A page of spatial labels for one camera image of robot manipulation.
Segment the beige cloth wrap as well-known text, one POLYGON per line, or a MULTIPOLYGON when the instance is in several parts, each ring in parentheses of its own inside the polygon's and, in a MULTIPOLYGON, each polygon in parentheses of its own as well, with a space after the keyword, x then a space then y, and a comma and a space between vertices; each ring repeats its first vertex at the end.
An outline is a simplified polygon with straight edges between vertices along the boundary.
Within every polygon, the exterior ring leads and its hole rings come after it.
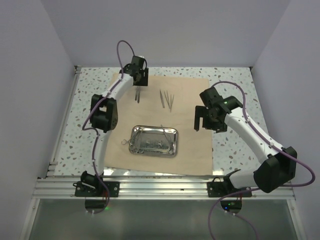
POLYGON ((148 86, 141 89, 136 103, 135 87, 131 87, 117 103, 118 123, 109 137, 102 139, 99 154, 104 154, 103 166, 144 172, 210 175, 213 171, 212 133, 194 130, 195 107, 201 106, 200 93, 209 88, 206 78, 150 76, 148 86), (160 90, 165 108, 162 107, 160 90), (174 95, 170 111, 164 91, 174 95), (178 131, 177 155, 173 158, 132 154, 122 140, 131 136, 132 128, 163 126, 178 131))

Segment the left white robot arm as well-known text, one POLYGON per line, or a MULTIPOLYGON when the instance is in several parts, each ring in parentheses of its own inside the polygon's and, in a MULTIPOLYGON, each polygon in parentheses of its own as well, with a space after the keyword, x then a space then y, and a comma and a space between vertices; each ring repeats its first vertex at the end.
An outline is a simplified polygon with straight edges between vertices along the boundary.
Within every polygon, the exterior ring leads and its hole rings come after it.
POLYGON ((80 181, 86 185, 86 190, 92 196, 99 196, 109 189, 103 181, 104 154, 96 153, 101 137, 109 137, 118 124, 118 102, 133 86, 147 87, 149 68, 143 56, 133 55, 131 62, 120 65, 121 69, 116 80, 101 94, 91 97, 90 112, 82 126, 83 131, 94 131, 91 162, 93 174, 83 172, 80 181))

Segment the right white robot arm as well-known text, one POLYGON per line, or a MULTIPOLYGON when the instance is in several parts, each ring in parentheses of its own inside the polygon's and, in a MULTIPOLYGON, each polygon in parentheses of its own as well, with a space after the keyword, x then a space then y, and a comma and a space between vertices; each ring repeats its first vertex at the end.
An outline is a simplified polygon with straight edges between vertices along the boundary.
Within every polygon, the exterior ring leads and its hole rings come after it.
POLYGON ((234 170, 222 181, 212 181, 211 188, 219 197, 235 196, 247 188, 270 193, 291 181, 296 175, 297 152, 283 147, 266 134, 247 114, 245 105, 236 97, 223 98, 214 88, 200 93, 202 106, 195 107, 194 129, 224 133, 231 128, 251 149, 260 166, 253 170, 234 170))

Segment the steel instrument tray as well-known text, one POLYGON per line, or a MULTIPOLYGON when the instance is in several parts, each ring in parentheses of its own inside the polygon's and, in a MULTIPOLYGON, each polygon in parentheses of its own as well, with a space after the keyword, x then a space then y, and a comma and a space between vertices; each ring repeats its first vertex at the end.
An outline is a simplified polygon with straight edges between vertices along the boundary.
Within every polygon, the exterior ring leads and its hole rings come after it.
POLYGON ((142 141, 139 153, 133 153, 133 144, 128 144, 131 154, 159 158, 174 158, 177 155, 179 133, 175 128, 137 125, 132 128, 130 137, 135 132, 141 133, 142 141))

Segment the steel forceps with rings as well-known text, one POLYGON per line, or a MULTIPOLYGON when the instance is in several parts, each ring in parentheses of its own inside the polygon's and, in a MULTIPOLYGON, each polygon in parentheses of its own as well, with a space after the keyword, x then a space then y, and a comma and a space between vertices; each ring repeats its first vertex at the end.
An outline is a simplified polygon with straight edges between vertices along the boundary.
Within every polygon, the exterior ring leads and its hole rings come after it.
POLYGON ((128 140, 123 139, 123 140, 121 141, 121 144, 122 144, 122 145, 126 145, 126 144, 131 145, 132 142, 133 142, 133 140, 136 138, 136 136, 137 136, 138 133, 139 133, 139 132, 136 131, 136 132, 130 137, 130 139, 128 139, 128 140))

